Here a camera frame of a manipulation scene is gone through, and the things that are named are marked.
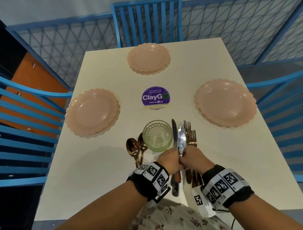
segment orange wall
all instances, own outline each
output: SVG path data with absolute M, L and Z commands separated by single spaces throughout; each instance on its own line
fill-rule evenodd
M 67 93 L 68 90 L 66 88 L 64 88 L 40 63 L 38 63 L 38 61 L 29 53 L 27 53 L 24 57 L 24 59 L 22 60 L 21 64 L 19 65 L 14 77 L 12 78 L 13 82 L 16 82 L 18 84 L 24 85 L 24 86 L 28 86 L 31 87 L 33 89 L 39 89 L 39 90 L 43 90 L 43 91 L 50 91 L 50 92 L 55 92 L 55 93 Z M 28 100 L 31 100 L 37 104 L 40 104 L 46 108 L 52 109 L 54 111 L 57 112 L 56 109 L 54 109 L 52 106 L 48 105 L 47 103 L 45 103 L 44 101 L 40 100 L 39 98 L 31 95 L 30 93 L 25 93 L 23 91 L 19 91 L 17 89 L 13 89 L 11 87 L 7 87 L 6 88 L 7 91 L 10 91 L 14 94 L 17 94 L 18 92 L 21 93 L 21 97 L 26 98 Z M 66 98 L 50 98 L 52 99 L 54 102 L 56 102 L 57 104 L 59 104 L 61 107 L 64 108 L 65 103 L 66 103 Z M 44 113 L 41 112 L 40 110 L 37 110 L 35 108 L 32 108 L 30 106 L 24 105 L 20 102 L 17 102 L 13 99 L 7 98 L 5 96 L 1 97 L 1 100 L 7 101 L 9 103 L 12 103 L 14 105 L 18 105 L 20 107 L 23 107 L 25 109 L 31 110 L 33 112 L 39 113 L 41 115 L 45 115 L 47 117 L 50 117 L 54 120 L 60 121 L 60 118 L 57 118 L 53 115 L 50 115 L 48 113 Z M 45 126 L 48 126 L 50 128 L 55 128 L 58 129 L 58 126 L 50 124 L 48 122 L 45 121 L 41 121 L 39 119 L 36 118 L 32 118 L 30 116 L 0 107 L 0 112 L 15 116 L 15 117 L 19 117 L 22 119 L 26 119 L 38 124 L 42 124 Z M 41 135 L 45 135 L 45 136 L 49 136 L 49 137 L 56 137 L 56 134 L 53 133 L 48 133 L 39 129 L 35 129 L 29 126 L 25 126 L 25 125 L 20 125 L 20 124 L 16 124 L 13 122 L 9 122 L 9 121 L 5 121 L 0 119 L 0 122 L 5 123 L 7 125 L 10 125 L 12 127 L 21 129 L 21 130 L 27 130 L 28 128 L 30 128 L 30 132 L 33 133 L 37 133 L 37 134 L 41 134 Z

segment hand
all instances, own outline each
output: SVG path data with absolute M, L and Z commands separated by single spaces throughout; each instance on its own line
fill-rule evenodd
M 200 149 L 192 145 L 185 147 L 183 157 L 179 158 L 179 162 L 183 167 L 187 166 L 192 170 L 198 171 L 201 175 L 215 166 Z
M 168 171 L 169 175 L 183 168 L 182 165 L 179 164 L 179 153 L 174 148 L 170 148 L 161 153 L 157 162 Z

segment spoon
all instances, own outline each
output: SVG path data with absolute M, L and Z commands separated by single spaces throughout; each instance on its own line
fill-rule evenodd
M 141 150 L 141 159 L 140 159 L 140 165 L 143 163 L 143 153 L 148 149 L 147 145 L 145 144 L 143 140 L 142 133 L 138 137 L 138 143 L 140 145 L 140 150 Z
M 138 168 L 140 145 L 134 138 L 128 138 L 126 141 L 126 149 L 129 155 L 131 155 L 135 159 L 136 168 Z

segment green glass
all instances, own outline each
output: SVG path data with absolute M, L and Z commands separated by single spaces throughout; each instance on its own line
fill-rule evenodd
M 153 120 L 144 127 L 143 140 L 150 150 L 163 152 L 171 145 L 172 129 L 165 121 Z

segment person's left hand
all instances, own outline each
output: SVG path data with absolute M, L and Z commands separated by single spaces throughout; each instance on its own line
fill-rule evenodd
M 170 148 L 161 153 L 157 162 L 168 171 L 169 175 L 183 168 L 182 165 L 179 164 L 179 153 L 174 148 Z

